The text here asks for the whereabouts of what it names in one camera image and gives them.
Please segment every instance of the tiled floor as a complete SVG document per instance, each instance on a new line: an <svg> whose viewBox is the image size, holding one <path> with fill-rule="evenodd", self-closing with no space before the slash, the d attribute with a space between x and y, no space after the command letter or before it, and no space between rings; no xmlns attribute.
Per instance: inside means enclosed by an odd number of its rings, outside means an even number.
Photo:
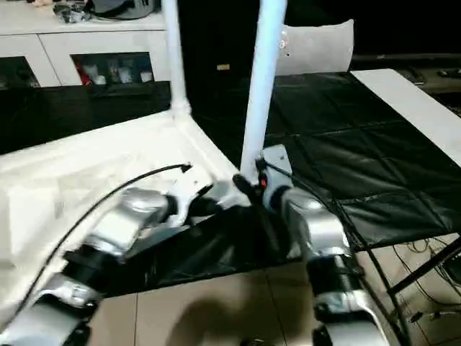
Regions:
<svg viewBox="0 0 461 346"><path fill-rule="evenodd" d="M431 247L440 247L431 240ZM406 245L395 247L412 269L427 260L428 251L417 254ZM391 283L407 272L392 247L375 250ZM384 304L390 299L366 254L359 254L368 280ZM435 273L420 279L435 299L460 302L461 298ZM440 310L424 297L416 285L398 297L404 314ZM232 275L137 295L108 299L92 322L91 346L238 346L246 338L259 338L276 346L310 346L313 316L312 293L302 264ZM392 345L390 328L383 323ZM414 346L461 345L461 315L448 315L432 321L424 316L409 324Z"/></svg>

